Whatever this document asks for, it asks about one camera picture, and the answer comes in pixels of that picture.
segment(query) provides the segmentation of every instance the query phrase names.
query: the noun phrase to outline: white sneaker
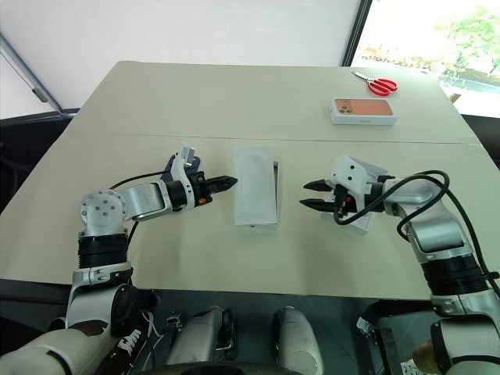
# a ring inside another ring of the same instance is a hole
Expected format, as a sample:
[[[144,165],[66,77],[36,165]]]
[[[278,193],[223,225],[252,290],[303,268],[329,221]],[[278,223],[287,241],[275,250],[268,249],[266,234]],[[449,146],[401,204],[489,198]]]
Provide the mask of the white sneaker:
[[[401,364],[401,369],[403,370],[403,375],[434,375],[431,373],[423,373],[422,371],[420,371],[416,364],[413,362],[413,359],[403,362]]]

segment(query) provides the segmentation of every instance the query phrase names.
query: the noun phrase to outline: scissors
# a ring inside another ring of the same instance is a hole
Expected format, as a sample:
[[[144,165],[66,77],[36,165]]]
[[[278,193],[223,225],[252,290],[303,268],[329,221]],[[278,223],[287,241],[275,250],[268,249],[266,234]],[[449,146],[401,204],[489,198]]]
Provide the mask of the scissors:
[[[388,96],[390,93],[398,90],[398,84],[392,80],[386,80],[384,78],[370,78],[359,72],[352,72],[352,74],[368,82],[368,89],[375,95]]]

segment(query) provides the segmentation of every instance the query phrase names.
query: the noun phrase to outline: robot leg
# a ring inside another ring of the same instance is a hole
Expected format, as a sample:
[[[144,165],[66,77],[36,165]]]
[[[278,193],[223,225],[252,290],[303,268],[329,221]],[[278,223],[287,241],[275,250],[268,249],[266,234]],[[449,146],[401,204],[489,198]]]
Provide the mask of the robot leg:
[[[223,311],[218,308],[191,318],[176,339],[166,364],[213,360],[222,319]]]
[[[277,361],[301,375],[322,375],[323,359],[313,329],[304,314],[285,307],[274,315]]]

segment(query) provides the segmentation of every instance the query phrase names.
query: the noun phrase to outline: white packaging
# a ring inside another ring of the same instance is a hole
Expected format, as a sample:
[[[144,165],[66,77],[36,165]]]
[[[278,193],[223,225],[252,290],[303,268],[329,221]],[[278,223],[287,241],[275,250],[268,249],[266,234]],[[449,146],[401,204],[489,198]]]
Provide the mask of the white packaging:
[[[335,125],[394,125],[398,119],[386,98],[332,98],[328,110]]]
[[[234,223],[276,226],[278,222],[278,164],[274,148],[251,147],[234,150]]]
[[[327,199],[327,202],[333,202],[334,201],[334,193],[331,194],[330,198]],[[354,216],[355,214],[353,212],[348,213],[346,216],[344,216],[342,219],[346,220],[351,216]],[[321,216],[329,220],[333,223],[335,223],[334,220],[334,214],[332,212],[323,212]],[[368,212],[366,215],[361,216],[359,219],[356,221],[353,221],[350,224],[344,225],[344,228],[354,234],[358,234],[360,236],[364,236],[368,232],[370,232],[370,229],[372,228],[373,221],[375,220],[375,212]]]

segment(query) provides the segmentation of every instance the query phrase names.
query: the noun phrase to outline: orange label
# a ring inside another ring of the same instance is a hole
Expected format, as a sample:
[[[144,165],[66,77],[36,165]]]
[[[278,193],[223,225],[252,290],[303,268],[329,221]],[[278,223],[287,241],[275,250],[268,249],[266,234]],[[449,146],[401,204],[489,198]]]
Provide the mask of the orange label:
[[[375,99],[335,99],[337,111],[343,115],[392,116],[386,100]]]

